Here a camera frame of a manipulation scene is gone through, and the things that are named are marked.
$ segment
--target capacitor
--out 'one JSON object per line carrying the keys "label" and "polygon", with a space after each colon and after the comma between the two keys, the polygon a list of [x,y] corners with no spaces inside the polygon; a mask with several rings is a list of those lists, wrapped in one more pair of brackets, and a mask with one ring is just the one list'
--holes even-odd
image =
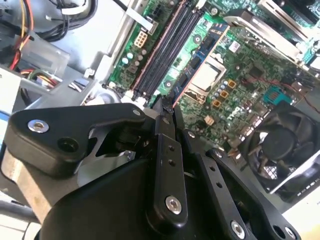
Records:
{"label": "capacitor", "polygon": [[134,58],[134,55],[131,52],[128,52],[126,56],[127,56],[128,59],[133,59]]}
{"label": "capacitor", "polygon": [[126,57],[122,58],[122,63],[123,64],[128,64],[129,63],[128,58],[126,58]]}
{"label": "capacitor", "polygon": [[239,102],[240,102],[240,99],[239,99],[238,97],[236,97],[236,96],[234,96],[234,97],[232,98],[232,100],[233,100],[234,102],[236,102],[236,103],[239,103]]}

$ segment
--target silver screw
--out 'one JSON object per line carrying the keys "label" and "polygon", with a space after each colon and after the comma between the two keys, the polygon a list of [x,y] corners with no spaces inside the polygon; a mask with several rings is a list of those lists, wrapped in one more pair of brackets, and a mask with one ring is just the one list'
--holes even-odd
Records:
{"label": "silver screw", "polygon": [[168,120],[168,119],[166,119],[165,117],[164,117],[164,118],[162,118],[162,120],[163,120],[166,124],[170,124],[169,120]]}
{"label": "silver screw", "polygon": [[28,128],[38,134],[43,134],[49,130],[49,125],[42,120],[34,119],[28,122]]}
{"label": "silver screw", "polygon": [[231,222],[231,228],[233,232],[238,236],[240,239],[245,239],[246,233],[242,226],[237,223],[236,221]]}
{"label": "silver screw", "polygon": [[196,135],[192,132],[192,131],[188,131],[188,134],[190,137],[192,137],[193,139],[196,137]]}
{"label": "silver screw", "polygon": [[296,235],[294,234],[294,232],[288,228],[287,226],[284,228],[286,230],[286,232],[289,234],[289,236],[293,239],[297,239]]}
{"label": "silver screw", "polygon": [[218,14],[218,8],[216,8],[216,7],[211,8],[211,14],[213,16],[217,15]]}
{"label": "silver screw", "polygon": [[140,114],[140,112],[139,112],[138,110],[135,110],[135,109],[134,109],[132,112],[133,112],[135,115],[138,115],[138,116],[140,116],[140,115],[141,115],[141,114]]}
{"label": "silver screw", "polygon": [[168,196],[165,199],[165,205],[170,212],[174,213],[175,215],[179,215],[182,211],[181,203],[174,196]]}

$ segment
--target black plastic bracket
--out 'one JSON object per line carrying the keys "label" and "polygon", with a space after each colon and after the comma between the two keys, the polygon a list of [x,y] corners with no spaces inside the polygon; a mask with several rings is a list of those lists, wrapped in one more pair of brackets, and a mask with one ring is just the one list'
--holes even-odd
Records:
{"label": "black plastic bracket", "polygon": [[[91,129],[141,126],[145,119],[130,103],[23,110],[10,117],[4,142],[24,163],[52,177],[69,177],[87,155]],[[48,129],[32,131],[32,120],[43,121]]]}
{"label": "black plastic bracket", "polygon": [[147,209],[149,224],[161,234],[171,234],[185,226],[188,221],[188,205],[185,187],[182,149],[175,140],[175,124],[170,106],[161,108],[160,115],[155,120],[154,161],[150,168],[155,170],[154,186],[151,187]]}
{"label": "black plastic bracket", "polygon": [[230,185],[235,189],[234,193],[241,195],[244,202],[254,209],[255,216],[259,221],[252,221],[251,228],[253,233],[260,239],[293,239],[292,233],[296,240],[301,240],[299,234],[293,226],[281,215],[265,196],[253,185],[251,181],[245,178],[242,173],[225,160],[225,153],[220,152],[223,157],[217,157],[217,150],[209,150],[206,155],[214,159],[222,173],[228,174]]}
{"label": "black plastic bracket", "polygon": [[220,231],[221,239],[256,240],[243,222],[217,163],[201,154],[202,148],[196,144],[200,143],[200,140],[192,131],[184,129],[182,135],[186,146],[184,159],[193,161],[196,165],[197,176],[200,177],[208,193],[208,204],[216,214],[219,226],[216,231]]}

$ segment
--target white cable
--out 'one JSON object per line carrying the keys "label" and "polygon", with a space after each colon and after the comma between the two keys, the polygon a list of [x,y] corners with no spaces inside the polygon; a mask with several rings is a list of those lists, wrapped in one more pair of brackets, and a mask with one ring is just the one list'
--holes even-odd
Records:
{"label": "white cable", "polygon": [[151,22],[149,22],[147,19],[145,19],[143,16],[141,16],[139,13],[137,13],[130,7],[128,7],[125,13],[129,15],[132,19],[134,19],[137,23],[141,24],[148,31],[151,31],[151,29],[154,26]]}
{"label": "white cable", "polygon": [[89,5],[89,0],[85,0],[82,6],[62,8],[61,12],[63,15],[77,15],[77,14],[83,13],[88,8],[88,5]]}
{"label": "white cable", "polygon": [[75,88],[75,90],[77,90],[79,93],[82,92],[81,88],[78,87],[74,82],[72,82],[69,86],[72,86],[73,88]]}

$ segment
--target ram slot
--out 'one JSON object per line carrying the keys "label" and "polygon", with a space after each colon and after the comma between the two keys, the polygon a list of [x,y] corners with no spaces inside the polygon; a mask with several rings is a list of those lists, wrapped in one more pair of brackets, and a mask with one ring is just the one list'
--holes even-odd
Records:
{"label": "ram slot", "polygon": [[183,23],[185,27],[182,27],[177,34],[175,41],[169,45],[167,53],[161,56],[162,59],[159,60],[159,65],[157,66],[157,71],[152,74],[152,81],[150,81],[148,88],[143,88],[142,91],[147,97],[152,96],[156,91],[159,84],[168,72],[169,67],[174,63],[174,60],[178,56],[179,52],[183,48],[188,37],[192,33],[193,29],[197,25],[199,19],[203,15],[203,11],[199,10],[196,13],[189,16],[189,18]]}
{"label": "ram slot", "polygon": [[167,25],[158,43],[154,47],[151,56],[147,60],[147,63],[144,65],[139,76],[131,85],[131,89],[135,90],[136,93],[143,93],[140,91],[140,89],[148,84],[146,81],[150,80],[149,76],[152,76],[152,74],[157,70],[156,64],[159,62],[161,56],[167,52],[167,49],[170,47],[170,44],[175,39],[176,34],[191,12],[192,9],[190,1],[183,0]]}

